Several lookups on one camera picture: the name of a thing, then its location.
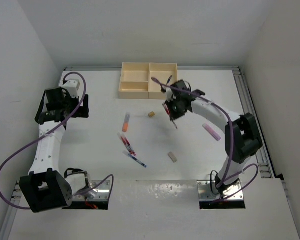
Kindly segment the red gel pen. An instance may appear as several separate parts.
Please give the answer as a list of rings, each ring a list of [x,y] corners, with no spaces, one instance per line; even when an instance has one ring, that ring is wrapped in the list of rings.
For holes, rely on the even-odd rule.
[[[170,113],[170,110],[169,110],[167,104],[166,104],[166,103],[163,103],[162,106],[163,106],[165,112],[167,113],[170,122],[172,122],[172,124],[174,125],[174,127],[175,127],[176,129],[178,129],[176,123],[174,122],[174,120],[173,120],[172,117],[171,117],[171,113]]]

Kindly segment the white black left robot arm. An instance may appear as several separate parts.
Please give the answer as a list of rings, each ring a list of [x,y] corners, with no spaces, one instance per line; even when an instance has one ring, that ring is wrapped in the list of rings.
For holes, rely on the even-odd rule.
[[[32,212],[40,213],[69,207],[74,195],[89,187],[88,173],[78,168],[59,171],[61,143],[73,110],[76,118],[89,117],[89,97],[79,106],[80,83],[71,80],[61,87],[45,90],[35,121],[39,126],[40,141],[34,162],[27,176],[20,178],[20,189]]]

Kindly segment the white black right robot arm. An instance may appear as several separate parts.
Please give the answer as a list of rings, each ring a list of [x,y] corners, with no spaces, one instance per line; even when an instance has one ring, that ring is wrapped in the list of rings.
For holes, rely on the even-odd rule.
[[[174,122],[186,113],[193,113],[205,118],[224,133],[227,158],[215,176],[215,189],[222,194],[239,180],[247,162],[263,147],[255,116],[221,107],[208,99],[203,91],[191,90],[184,80],[172,85],[163,84],[161,92],[166,96],[163,107],[170,121]]]

